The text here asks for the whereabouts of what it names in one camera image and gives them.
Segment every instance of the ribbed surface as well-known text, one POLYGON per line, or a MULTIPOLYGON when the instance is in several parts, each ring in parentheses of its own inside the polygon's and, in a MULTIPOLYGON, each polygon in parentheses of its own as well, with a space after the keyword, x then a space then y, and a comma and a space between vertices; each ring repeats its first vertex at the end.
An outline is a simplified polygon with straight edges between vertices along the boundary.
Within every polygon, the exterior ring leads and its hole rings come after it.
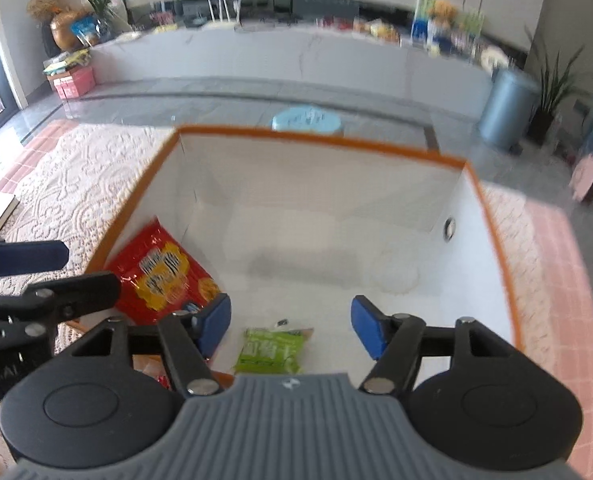
POLYGON ((22 463, 7 480, 578 480, 564 463, 523 474, 483 472, 428 446, 390 397, 346 375, 243 377, 187 402, 155 446, 122 465, 55 471, 22 463))

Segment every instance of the floor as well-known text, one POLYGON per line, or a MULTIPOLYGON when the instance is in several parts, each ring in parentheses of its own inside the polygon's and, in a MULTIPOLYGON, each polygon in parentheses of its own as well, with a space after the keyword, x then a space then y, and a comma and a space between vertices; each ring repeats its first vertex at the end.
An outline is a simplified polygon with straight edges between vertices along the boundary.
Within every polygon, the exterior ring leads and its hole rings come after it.
POLYGON ((292 105, 334 109, 345 136, 403 142, 469 158, 482 180, 522 191, 561 207, 573 225, 593 287, 593 203, 575 203, 567 183, 571 170, 530 144, 519 157, 500 153, 477 137, 474 124, 414 104, 328 88, 242 80, 156 80, 103 85, 79 101, 62 103, 47 94, 0 130, 0 177, 22 146, 50 120, 174 126, 221 123, 268 126, 292 105))

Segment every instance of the orange rim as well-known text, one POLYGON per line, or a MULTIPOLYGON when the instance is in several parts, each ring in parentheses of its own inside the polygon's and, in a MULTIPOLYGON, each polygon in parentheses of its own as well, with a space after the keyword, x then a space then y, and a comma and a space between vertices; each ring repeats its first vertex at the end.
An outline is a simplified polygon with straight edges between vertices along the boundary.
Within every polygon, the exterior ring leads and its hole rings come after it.
POLYGON ((126 203, 123 205, 119 213, 116 215, 116 218, 112 221, 112 224, 110 224, 110 227, 106 231, 105 235, 100 240, 97 250, 87 265, 86 272, 96 272, 103 269, 110 251, 112 251, 112 248, 118 239, 118 236, 123 231, 128 220, 132 216, 132 213, 138 206, 139 201, 143 198, 143 195, 145 194, 148 186, 150 186, 154 176, 161 169, 163 163, 180 141, 180 136, 184 135, 246 137, 252 139, 273 139, 283 140, 286 142, 318 144, 321 146, 340 146, 353 150, 363 150, 366 152, 382 153, 384 155, 414 158, 416 160, 423 160, 425 162, 431 162, 440 166, 447 166, 448 168, 452 168, 454 170, 465 171, 468 176, 470 176, 472 182, 475 185, 477 198, 481 204, 481 208, 483 209, 485 221, 493 239, 493 247, 494 251, 496 252, 497 261, 499 262, 499 267, 501 268, 506 298, 510 308, 510 320, 512 322, 512 328, 514 331, 514 344, 519 350, 524 351, 525 346, 521 331, 519 310, 512 284, 512 275, 510 274, 510 268, 508 267, 505 250, 503 249, 503 244, 501 243, 501 239, 497 232, 492 212, 490 211, 490 208, 485 200, 483 190, 481 190, 481 183, 477 177, 477 174, 470 164, 463 158, 441 155, 439 152, 429 152, 419 148, 411 148, 409 146, 396 146, 383 142, 374 142, 372 140, 346 139, 344 137, 324 137, 295 132, 275 132, 269 128, 240 128, 236 126, 213 126, 201 124, 181 126, 176 130, 175 135, 167 140, 167 142, 161 148, 161 151, 151 162, 150 166, 148 166, 148 168, 144 171, 144 174, 137 182, 134 191, 128 200, 126 200, 126 203))

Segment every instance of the red snack bag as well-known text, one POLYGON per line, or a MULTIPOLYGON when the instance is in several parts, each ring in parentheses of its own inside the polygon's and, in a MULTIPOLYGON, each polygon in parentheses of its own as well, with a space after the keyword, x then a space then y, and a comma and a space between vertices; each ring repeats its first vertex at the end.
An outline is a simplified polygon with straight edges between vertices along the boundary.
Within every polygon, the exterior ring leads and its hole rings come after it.
POLYGON ((116 307, 139 325, 155 324, 187 303, 203 308, 220 292, 158 219, 133 238, 107 269, 121 280, 116 307))

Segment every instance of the stool top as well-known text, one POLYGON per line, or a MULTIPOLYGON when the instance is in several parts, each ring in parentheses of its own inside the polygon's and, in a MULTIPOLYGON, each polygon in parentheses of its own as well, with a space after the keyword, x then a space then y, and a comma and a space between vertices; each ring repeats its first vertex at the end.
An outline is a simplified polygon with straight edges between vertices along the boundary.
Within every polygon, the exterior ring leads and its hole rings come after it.
POLYGON ((302 106, 289 108, 274 116, 272 129, 276 132, 290 130, 332 135, 342 131, 343 126, 341 118, 333 112, 302 106))

